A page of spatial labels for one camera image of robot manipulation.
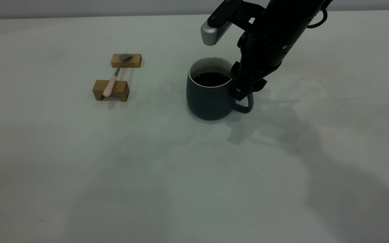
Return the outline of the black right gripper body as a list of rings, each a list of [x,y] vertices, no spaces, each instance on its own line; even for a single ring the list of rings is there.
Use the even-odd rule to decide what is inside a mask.
[[[261,78],[283,61],[311,20],[311,3],[269,3],[241,44],[241,71]]]

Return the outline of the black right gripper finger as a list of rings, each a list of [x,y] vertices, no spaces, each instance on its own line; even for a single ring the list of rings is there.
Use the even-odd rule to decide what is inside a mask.
[[[265,80],[263,78],[258,79],[258,80],[255,80],[254,78],[250,78],[249,94],[253,94],[255,92],[261,91],[266,84],[267,84],[267,80]]]
[[[241,71],[241,64],[235,62],[231,68],[231,96],[238,101],[247,97],[249,87],[245,82],[245,75]]]

